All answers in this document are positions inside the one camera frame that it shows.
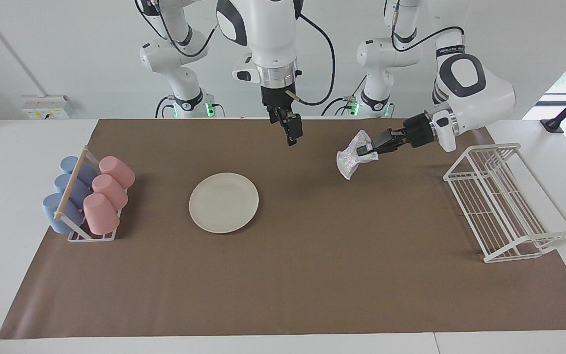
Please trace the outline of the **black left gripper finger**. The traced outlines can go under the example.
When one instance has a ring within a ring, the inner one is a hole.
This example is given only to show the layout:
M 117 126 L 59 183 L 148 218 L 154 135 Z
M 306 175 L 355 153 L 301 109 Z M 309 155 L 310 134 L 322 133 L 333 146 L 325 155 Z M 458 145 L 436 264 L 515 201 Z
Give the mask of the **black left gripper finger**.
M 389 152 L 395 152 L 400 146 L 404 145 L 404 141 L 388 141 L 383 144 L 375 144 L 373 141 L 367 143 L 366 145 L 359 147 L 359 156 L 369 155 L 369 154 L 386 154 Z
M 383 143 L 387 143 L 388 141 L 404 141 L 404 130 L 387 129 L 386 131 L 382 132 L 382 134 L 373 138 L 371 141 L 379 145 Z

